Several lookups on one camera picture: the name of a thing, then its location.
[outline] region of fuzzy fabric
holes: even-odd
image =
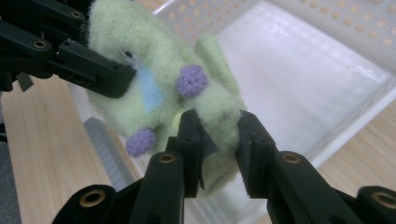
[[[237,122],[245,109],[233,74],[213,35],[203,35],[195,50],[130,0],[96,0],[90,12],[89,48],[137,70],[119,99],[89,91],[106,123],[128,138],[127,150],[139,156],[164,150],[177,135],[180,114],[195,108],[218,151],[204,160],[205,190],[210,195],[234,179],[238,170]]]

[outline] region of plush toy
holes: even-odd
[[[164,150],[180,116],[194,108],[218,151],[203,163],[205,191],[222,188],[237,172],[237,122],[245,106],[216,38],[203,35],[195,50],[131,0],[96,0],[90,12],[89,48],[137,70],[119,99],[89,92],[107,125],[139,157]]]

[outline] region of translucent plastic container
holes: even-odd
[[[396,4],[391,0],[175,0],[155,11],[189,44],[214,33],[247,110],[280,150],[316,167],[396,98]],[[100,118],[70,86],[82,121]],[[149,155],[134,160],[144,174]],[[186,223],[254,223],[240,175],[209,199],[186,200]]]

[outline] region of purple pom-pom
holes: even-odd
[[[199,65],[190,65],[180,70],[177,90],[184,98],[194,97],[207,86],[207,76]]]
[[[127,143],[126,150],[134,158],[143,155],[155,145],[155,133],[149,128],[142,129],[132,135]]]

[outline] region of blue patch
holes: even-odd
[[[143,95],[143,104],[146,111],[150,113],[163,103],[163,92],[155,83],[154,76],[146,66],[138,66],[136,75]]]

